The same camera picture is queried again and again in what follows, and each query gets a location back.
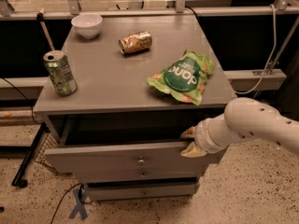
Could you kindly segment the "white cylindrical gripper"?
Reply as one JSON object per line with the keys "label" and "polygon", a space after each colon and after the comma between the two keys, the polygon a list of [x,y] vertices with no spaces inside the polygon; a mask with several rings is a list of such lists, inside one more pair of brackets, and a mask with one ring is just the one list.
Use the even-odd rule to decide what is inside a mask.
{"label": "white cylindrical gripper", "polygon": [[194,138],[194,142],[180,152],[180,155],[185,158],[199,158],[207,153],[214,154],[231,144],[240,142],[240,134],[228,126],[224,115],[202,120],[196,127],[192,126],[184,131],[180,137]]}

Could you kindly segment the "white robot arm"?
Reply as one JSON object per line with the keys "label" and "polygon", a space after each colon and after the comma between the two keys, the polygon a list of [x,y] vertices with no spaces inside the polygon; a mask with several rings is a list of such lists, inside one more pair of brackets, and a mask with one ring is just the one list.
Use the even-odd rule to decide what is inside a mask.
{"label": "white robot arm", "polygon": [[274,107],[250,98],[229,102],[224,113],[200,121],[181,138],[192,142],[180,152],[182,157],[198,158],[251,139],[269,140],[299,155],[299,122],[283,117]]}

